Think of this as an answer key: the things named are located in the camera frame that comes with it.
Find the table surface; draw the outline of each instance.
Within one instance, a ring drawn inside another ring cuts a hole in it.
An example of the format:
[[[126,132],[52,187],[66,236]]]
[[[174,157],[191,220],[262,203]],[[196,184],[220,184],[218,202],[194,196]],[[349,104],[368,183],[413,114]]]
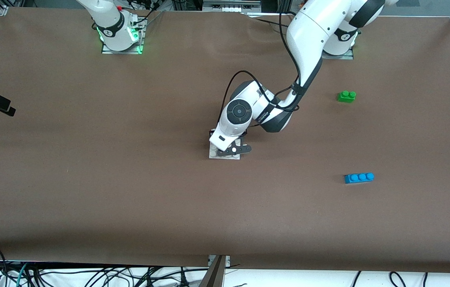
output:
[[[296,72],[269,24],[163,13],[143,55],[102,55],[84,10],[0,17],[0,247],[8,259],[450,272],[450,22],[378,18],[324,60],[278,134],[210,160],[240,69]],[[238,85],[247,76],[239,76]],[[336,93],[357,92],[352,104]],[[373,172],[349,186],[344,174]]]

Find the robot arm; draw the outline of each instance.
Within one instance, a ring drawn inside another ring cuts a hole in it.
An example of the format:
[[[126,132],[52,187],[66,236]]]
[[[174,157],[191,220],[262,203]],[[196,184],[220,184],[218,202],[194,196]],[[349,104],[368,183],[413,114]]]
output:
[[[267,132],[282,131],[317,75],[325,47],[338,53],[347,46],[340,54],[345,53],[357,35],[357,28],[372,22],[384,3],[385,0],[309,0],[287,28],[287,45],[299,69],[298,82],[292,84],[285,100],[257,81],[239,85],[223,109],[210,142],[225,151],[252,120]],[[341,29],[354,31],[345,43],[339,41],[336,33]]]
[[[103,43],[114,51],[128,49],[139,40],[138,16],[117,8],[112,0],[77,0],[90,13]]]

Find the white floor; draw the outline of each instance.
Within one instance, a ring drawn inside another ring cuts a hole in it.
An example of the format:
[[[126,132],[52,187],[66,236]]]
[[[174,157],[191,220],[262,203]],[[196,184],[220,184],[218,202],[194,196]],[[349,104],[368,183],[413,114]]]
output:
[[[61,272],[74,272],[83,269],[57,269]],[[146,268],[132,268],[135,276],[142,276]],[[179,271],[179,267],[166,267],[154,274],[153,277],[159,277],[164,274]],[[237,287],[247,284],[245,287],[351,287],[356,271],[301,271],[301,270],[260,270],[260,269],[227,269],[223,287]],[[49,274],[45,278],[55,287],[83,287],[85,283],[95,273],[81,274]],[[205,271],[187,272],[186,278],[189,282],[194,282],[203,278]],[[420,287],[424,273],[400,272],[404,279],[406,287]],[[394,281],[399,287],[402,284],[394,276]],[[105,279],[99,280],[94,287],[101,287]],[[154,284],[155,287],[172,287],[176,285],[175,280],[160,280]],[[0,280],[0,287],[4,286],[4,278]],[[8,286],[14,287],[15,283],[9,280]],[[128,287],[128,282],[121,279],[110,281],[110,287]],[[427,279],[427,287],[450,287],[450,274],[430,273]],[[363,271],[358,278],[356,287],[392,287],[388,272],[369,272]]]

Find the lego brick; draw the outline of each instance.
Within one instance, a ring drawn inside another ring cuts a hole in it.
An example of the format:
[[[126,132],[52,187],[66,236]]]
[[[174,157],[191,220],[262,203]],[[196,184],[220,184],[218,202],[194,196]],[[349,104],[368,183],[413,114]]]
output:
[[[373,173],[363,173],[363,174],[348,174],[344,176],[344,181],[346,184],[351,183],[364,183],[374,180]]]
[[[352,103],[353,100],[355,100],[355,98],[356,98],[355,92],[342,91],[338,93],[337,101],[342,103]]]

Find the blue lego brick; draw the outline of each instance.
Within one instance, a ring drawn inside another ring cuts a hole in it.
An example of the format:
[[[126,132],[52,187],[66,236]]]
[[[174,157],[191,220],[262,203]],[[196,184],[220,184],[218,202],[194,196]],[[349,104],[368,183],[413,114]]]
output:
[[[351,183],[364,183],[374,180],[373,173],[364,173],[364,174],[348,174],[344,176],[344,181],[346,184]]]

